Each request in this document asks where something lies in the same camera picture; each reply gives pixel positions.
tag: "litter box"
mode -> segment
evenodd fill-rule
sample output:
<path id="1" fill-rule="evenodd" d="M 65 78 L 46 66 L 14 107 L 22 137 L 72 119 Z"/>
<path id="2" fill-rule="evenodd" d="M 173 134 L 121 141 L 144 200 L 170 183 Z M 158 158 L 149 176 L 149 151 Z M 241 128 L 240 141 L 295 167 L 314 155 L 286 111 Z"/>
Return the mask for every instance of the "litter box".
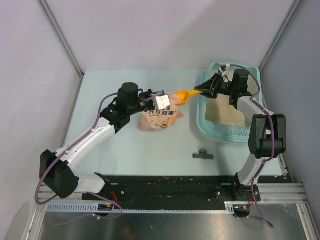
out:
<path id="1" fill-rule="evenodd" d="M 201 83 L 208 81 L 222 65 L 232 64 L 231 62 L 214 62 L 204 72 Z M 258 80 L 261 87 L 261 76 L 258 68 L 238 64 L 248 69 Z M 233 79 L 234 70 L 229 69 L 228 78 Z M 254 79 L 249 75 L 248 92 L 256 93 L 258 86 Z M 229 96 L 219 94 L 217 99 L 208 99 L 199 95 L 197 105 L 196 124 L 199 131 L 212 140 L 234 143 L 247 143 L 250 134 L 251 119 L 245 116 L 233 106 L 229 105 Z M 256 96 L 256 100 L 263 105 L 262 92 Z"/>

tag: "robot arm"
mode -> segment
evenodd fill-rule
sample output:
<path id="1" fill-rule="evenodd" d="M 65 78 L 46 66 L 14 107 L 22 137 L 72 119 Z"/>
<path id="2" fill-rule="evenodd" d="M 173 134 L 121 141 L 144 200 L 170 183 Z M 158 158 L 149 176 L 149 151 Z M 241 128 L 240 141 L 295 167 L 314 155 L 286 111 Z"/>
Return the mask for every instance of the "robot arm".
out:
<path id="1" fill-rule="evenodd" d="M 60 198 L 67 198 L 74 192 L 99 193 L 105 186 L 105 181 L 99 174 L 76 172 L 77 166 L 95 147 L 128 124 L 131 115 L 154 109 L 162 110 L 170 105 L 169 97 L 163 91 L 154 93 L 149 89 L 143 92 L 132 82 L 123 84 L 117 94 L 109 97 L 113 95 L 117 97 L 99 114 L 86 132 L 56 152 L 46 150 L 41 154 L 40 183 L 45 183 Z"/>
<path id="2" fill-rule="evenodd" d="M 239 185 L 250 186 L 252 180 L 254 184 L 258 183 L 264 165 L 286 151 L 286 117 L 265 109 L 248 92 L 249 72 L 246 69 L 236 69 L 232 81 L 229 81 L 226 77 L 228 67 L 222 66 L 211 79 L 194 89 L 210 99 L 216 99 L 218 94 L 230 96 L 230 105 L 251 120 L 248 141 L 250 155 L 237 173 Z"/>

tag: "gray wall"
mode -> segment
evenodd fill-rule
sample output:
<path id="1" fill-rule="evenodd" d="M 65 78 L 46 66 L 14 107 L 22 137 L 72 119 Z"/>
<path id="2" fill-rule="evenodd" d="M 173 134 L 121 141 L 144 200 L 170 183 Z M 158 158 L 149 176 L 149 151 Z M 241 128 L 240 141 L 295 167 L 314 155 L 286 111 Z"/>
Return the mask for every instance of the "gray wall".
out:
<path id="1" fill-rule="evenodd" d="M 286 157 L 320 225 L 320 1 L 306 0 L 262 73 L 274 112 L 287 119 Z"/>
<path id="2" fill-rule="evenodd" d="M 19 240 L 80 81 L 36 0 L 1 1 L 0 23 L 0 239 Z"/>

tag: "white wall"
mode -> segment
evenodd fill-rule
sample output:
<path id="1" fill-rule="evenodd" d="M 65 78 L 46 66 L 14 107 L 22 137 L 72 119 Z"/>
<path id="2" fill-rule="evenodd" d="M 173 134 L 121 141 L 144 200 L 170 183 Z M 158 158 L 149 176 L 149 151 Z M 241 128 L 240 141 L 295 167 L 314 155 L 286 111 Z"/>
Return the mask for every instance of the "white wall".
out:
<path id="1" fill-rule="evenodd" d="M 0 239 L 18 240 L 80 81 L 36 0 L 1 1 L 0 22 Z"/>
<path id="2" fill-rule="evenodd" d="M 259 66 L 293 0 L 48 0 L 86 70 Z"/>
<path id="3" fill-rule="evenodd" d="M 262 73 L 273 111 L 287 122 L 286 157 L 320 225 L 320 1 L 307 0 Z"/>

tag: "metal frame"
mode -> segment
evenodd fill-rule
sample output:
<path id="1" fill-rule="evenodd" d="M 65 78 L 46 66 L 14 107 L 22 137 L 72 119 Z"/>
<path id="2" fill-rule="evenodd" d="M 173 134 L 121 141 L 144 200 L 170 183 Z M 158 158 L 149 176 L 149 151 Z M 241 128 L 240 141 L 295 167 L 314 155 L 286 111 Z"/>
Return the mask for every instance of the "metal frame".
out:
<path id="1" fill-rule="evenodd" d="M 68 58 L 70 59 L 74 69 L 76 70 L 77 74 L 79 75 L 80 79 L 83 79 L 84 73 L 81 70 L 81 67 L 79 66 L 79 63 L 70 47 L 68 44 L 68 41 L 66 40 L 61 28 L 59 27 L 59 24 L 54 17 L 54 14 L 52 10 L 50 9 L 48 3 L 46 0 L 37 0 L 41 9 L 43 10 L 44 15 L 46 16 L 49 24 L 51 25 L 54 33 L 56 34 L 59 42 L 61 43 L 62 48 L 64 49 L 65 53 L 67 54 Z M 287 15 L 284 18 L 284 21 L 282 22 L 275 38 L 273 39 L 266 55 L 264 56 L 261 65 L 259 66 L 260 71 L 262 72 L 267 65 L 268 61 L 272 57 L 274 51 L 276 50 L 277 46 L 279 45 L 282 37 L 286 33 L 288 27 L 292 23 L 294 17 L 296 16 L 298 10 L 300 9 L 302 3 L 304 0 L 295 0 L 293 4 L 291 5 L 291 8 Z M 71 118 L 73 115 L 73 110 L 75 108 L 78 95 L 80 92 L 81 88 L 81 83 L 79 84 L 79 88 L 77 91 L 77 95 L 75 98 L 75 101 L 73 103 L 72 107 L 72 113 L 69 118 L 69 124 L 67 131 L 65 132 L 65 135 L 63 137 L 63 143 L 66 138 L 66 134 L 69 130 L 69 125 L 71 122 Z M 268 100 L 263 92 L 263 100 L 264 104 L 266 107 L 270 108 L 268 104 Z M 290 170 L 287 170 L 287 164 L 286 160 L 283 155 L 280 156 L 279 158 L 280 166 L 282 169 L 282 173 L 284 176 L 290 173 Z M 296 204 L 297 209 L 300 214 L 300 218 L 302 221 L 302 225 L 305 230 L 305 234 L 307 239 L 313 240 L 317 239 L 320 235 L 317 229 L 317 226 L 315 225 L 315 220 L 314 217 L 310 211 L 310 205 L 308 202 L 308 197 L 306 195 L 304 186 L 302 183 L 263 183 L 263 184 L 258 184 L 259 190 L 260 190 L 260 196 L 261 196 L 261 203 L 262 204 Z M 43 185 L 40 190 L 40 195 L 39 197 L 43 199 L 47 199 L 53 195 L 53 192 Z M 94 212 L 97 210 L 97 204 L 103 203 L 103 201 L 84 201 L 82 200 L 82 194 L 81 193 L 74 193 L 70 197 L 66 199 L 55 199 L 52 201 L 50 204 L 47 206 L 36 206 L 34 210 L 33 217 L 30 220 L 29 226 L 27 228 L 27 232 L 24 235 L 25 239 L 28 240 L 37 240 L 40 236 L 41 233 L 41 227 L 42 223 L 45 218 L 45 213 L 46 211 L 48 212 Z M 225 202 L 225 211 L 201 211 L 201 213 L 207 213 L 207 214 L 233 214 L 233 204 L 247 204 L 247 202 Z M 190 211 L 134 211 L 130 210 L 127 211 L 130 213 L 152 213 L 152 214 L 157 214 L 157 213 L 190 213 Z"/>

